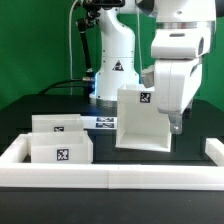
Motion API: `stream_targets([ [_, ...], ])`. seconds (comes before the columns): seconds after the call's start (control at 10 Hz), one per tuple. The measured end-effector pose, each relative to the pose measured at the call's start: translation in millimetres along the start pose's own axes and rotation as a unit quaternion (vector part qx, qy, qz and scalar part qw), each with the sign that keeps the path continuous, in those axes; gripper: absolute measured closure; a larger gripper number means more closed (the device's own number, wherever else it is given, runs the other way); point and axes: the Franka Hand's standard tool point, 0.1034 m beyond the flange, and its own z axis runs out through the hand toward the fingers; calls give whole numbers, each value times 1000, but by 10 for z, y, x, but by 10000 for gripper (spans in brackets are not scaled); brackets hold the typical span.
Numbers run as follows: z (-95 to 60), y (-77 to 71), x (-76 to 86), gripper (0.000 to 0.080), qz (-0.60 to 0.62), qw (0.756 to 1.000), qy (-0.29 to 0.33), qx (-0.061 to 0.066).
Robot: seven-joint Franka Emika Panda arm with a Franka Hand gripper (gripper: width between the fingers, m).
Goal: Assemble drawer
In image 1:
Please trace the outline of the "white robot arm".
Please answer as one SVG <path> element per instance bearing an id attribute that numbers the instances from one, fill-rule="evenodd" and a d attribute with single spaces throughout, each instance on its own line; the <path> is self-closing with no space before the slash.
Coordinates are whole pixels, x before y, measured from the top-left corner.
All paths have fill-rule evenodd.
<path id="1" fill-rule="evenodd" d="M 82 0 L 84 29 L 99 23 L 102 64 L 96 75 L 94 102 L 114 102 L 125 83 L 142 81 L 156 91 L 156 107 L 169 117 L 170 131 L 182 132 L 185 111 L 201 84 L 202 60 L 211 52 L 216 31 L 217 0 Z M 151 57 L 153 74 L 136 75 L 135 36 L 117 15 L 141 12 L 156 20 Z"/>

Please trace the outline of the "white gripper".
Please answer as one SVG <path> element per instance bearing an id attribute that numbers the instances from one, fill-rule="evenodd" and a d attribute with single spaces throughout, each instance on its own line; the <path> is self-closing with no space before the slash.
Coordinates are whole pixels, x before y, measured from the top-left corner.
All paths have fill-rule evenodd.
<path id="1" fill-rule="evenodd" d="M 160 59 L 142 71 L 143 85 L 146 88 L 155 88 L 158 111 L 169 114 L 172 134 L 181 134 L 182 118 L 191 117 L 192 103 L 190 101 L 200 87 L 201 80 L 202 63 L 199 58 L 193 60 Z"/>

